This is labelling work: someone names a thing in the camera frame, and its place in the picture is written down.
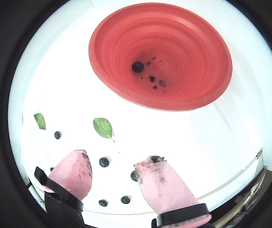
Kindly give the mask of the pink padded gripper finger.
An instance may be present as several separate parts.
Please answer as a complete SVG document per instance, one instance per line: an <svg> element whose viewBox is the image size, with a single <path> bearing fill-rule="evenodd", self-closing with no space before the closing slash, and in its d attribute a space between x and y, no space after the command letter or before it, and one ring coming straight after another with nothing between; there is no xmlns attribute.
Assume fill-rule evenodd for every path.
<svg viewBox="0 0 272 228"><path fill-rule="evenodd" d="M149 156L134 165L147 204L157 214L157 228L210 227L211 214L200 203L174 168L160 156Z"/></svg>
<svg viewBox="0 0 272 228"><path fill-rule="evenodd" d="M61 228L88 228L81 212L82 200L92 186L92 168L85 150L74 150L54 167L50 175L36 167L35 178L44 190L47 214Z"/></svg>

